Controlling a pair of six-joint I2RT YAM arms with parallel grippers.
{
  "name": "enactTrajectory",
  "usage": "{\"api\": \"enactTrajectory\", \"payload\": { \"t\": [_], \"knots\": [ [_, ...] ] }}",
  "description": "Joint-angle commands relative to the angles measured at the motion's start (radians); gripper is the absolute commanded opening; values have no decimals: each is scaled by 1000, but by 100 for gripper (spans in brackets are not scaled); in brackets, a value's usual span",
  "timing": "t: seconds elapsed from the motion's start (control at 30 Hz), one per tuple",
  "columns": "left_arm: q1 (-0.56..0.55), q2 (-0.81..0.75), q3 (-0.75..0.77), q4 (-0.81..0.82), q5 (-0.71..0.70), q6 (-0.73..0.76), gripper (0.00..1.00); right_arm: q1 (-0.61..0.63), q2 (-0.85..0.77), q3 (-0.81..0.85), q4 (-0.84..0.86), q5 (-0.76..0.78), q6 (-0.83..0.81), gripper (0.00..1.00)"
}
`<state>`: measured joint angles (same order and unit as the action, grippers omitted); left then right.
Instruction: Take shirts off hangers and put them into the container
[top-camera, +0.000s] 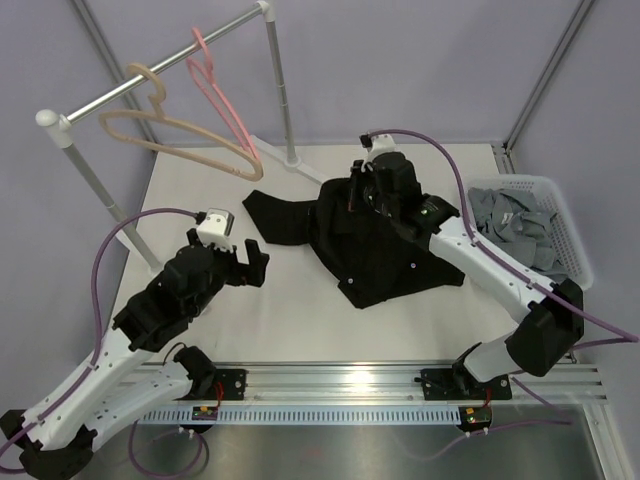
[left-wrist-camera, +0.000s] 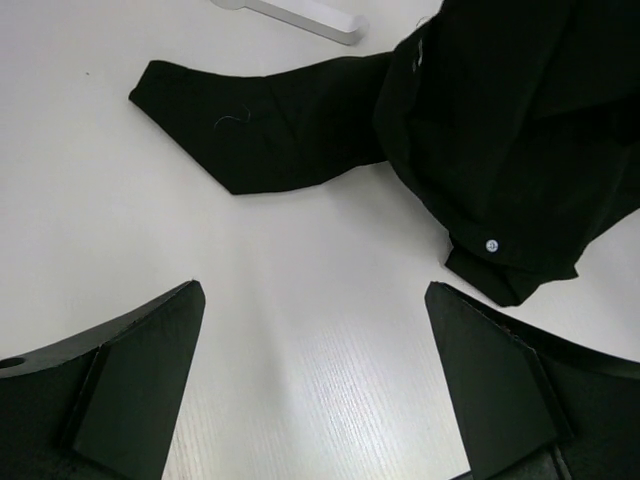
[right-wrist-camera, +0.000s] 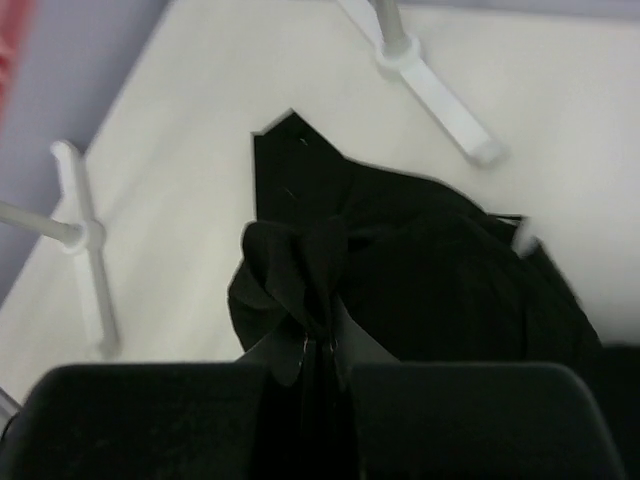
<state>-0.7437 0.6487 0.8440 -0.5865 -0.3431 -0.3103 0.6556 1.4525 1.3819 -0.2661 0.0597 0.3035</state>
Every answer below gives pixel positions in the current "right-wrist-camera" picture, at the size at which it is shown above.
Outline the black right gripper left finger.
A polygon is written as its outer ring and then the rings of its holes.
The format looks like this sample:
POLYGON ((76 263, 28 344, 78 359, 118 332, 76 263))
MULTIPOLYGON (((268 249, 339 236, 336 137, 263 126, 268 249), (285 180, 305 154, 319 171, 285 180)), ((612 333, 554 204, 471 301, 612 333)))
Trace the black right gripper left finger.
POLYGON ((1 440, 5 479, 293 479, 315 341, 292 323, 227 363, 50 370, 1 440))

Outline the black shirt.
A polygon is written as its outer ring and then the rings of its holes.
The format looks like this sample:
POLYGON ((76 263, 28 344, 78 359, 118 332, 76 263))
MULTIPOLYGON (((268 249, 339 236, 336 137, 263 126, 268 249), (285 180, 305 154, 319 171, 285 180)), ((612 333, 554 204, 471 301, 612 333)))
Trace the black shirt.
POLYGON ((244 349, 285 320, 327 338, 340 299, 403 361, 638 361, 601 342, 540 242, 516 246, 520 216, 355 162, 296 113, 256 133, 253 153, 256 218, 228 288, 244 349))

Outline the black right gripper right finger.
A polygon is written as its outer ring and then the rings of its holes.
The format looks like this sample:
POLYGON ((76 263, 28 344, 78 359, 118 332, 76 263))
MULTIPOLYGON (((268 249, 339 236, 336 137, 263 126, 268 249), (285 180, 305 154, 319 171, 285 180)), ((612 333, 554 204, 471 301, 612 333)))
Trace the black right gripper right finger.
POLYGON ((402 362, 332 303, 343 479, 621 479, 585 382, 553 363, 402 362))

